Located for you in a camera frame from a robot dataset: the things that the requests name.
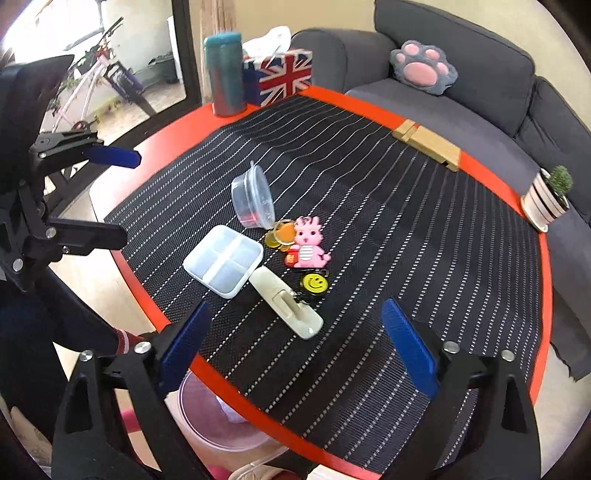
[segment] white shoe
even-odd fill
[[[274,476],[278,475],[283,471],[281,468],[274,466],[265,465],[274,458],[279,457],[282,453],[288,450],[287,447],[281,446],[275,452],[267,457],[259,458],[254,462],[251,462],[243,467],[240,467],[233,474],[230,475],[228,480],[271,480]]]

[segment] white wall hook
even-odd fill
[[[297,302],[291,287],[267,267],[257,268],[249,281],[296,335],[306,340],[320,331],[322,317],[309,305]]]

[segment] keychain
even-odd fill
[[[294,224],[295,245],[285,256],[285,264],[293,268],[322,268],[330,260],[319,245],[322,241],[322,225],[318,217],[299,217]]]
[[[296,292],[296,299],[306,303],[318,301],[326,294],[329,286],[329,271],[325,268],[304,270],[300,277],[300,288]]]

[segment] plastic container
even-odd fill
[[[246,452],[269,440],[248,422],[230,422],[215,394],[191,372],[178,391],[178,409],[191,436],[217,450]]]
[[[251,168],[232,180],[232,203],[245,228],[275,226],[275,207],[269,184],[262,168],[251,162]]]
[[[216,225],[183,261],[189,275],[232,299],[262,260],[262,245],[225,225]]]
[[[242,83],[242,36],[224,32],[203,42],[213,96],[213,114],[232,116],[246,109]]]

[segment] yellow smiley face badge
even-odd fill
[[[319,273],[307,273],[301,278],[300,282],[302,288],[316,296],[323,295],[329,289],[328,279]]]

